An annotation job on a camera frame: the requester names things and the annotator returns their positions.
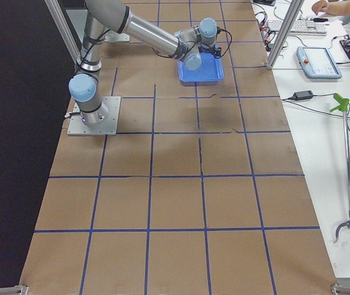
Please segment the person's hand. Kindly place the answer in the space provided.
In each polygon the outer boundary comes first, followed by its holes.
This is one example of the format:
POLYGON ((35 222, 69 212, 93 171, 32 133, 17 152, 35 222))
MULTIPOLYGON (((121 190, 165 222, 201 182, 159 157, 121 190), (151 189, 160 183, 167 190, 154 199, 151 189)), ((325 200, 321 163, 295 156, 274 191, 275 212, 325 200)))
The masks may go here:
POLYGON ((329 7, 329 3, 326 0, 319 0, 311 6, 311 10, 315 15, 319 13, 326 13, 329 7))

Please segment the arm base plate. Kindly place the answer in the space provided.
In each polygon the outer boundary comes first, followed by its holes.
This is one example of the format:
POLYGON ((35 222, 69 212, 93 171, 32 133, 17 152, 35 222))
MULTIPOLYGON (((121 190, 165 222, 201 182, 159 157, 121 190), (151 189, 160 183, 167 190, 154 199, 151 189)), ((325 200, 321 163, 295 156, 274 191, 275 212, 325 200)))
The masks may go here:
POLYGON ((68 125, 68 136, 114 136, 117 133, 121 97, 102 96, 100 108, 92 113, 82 112, 77 103, 68 125))

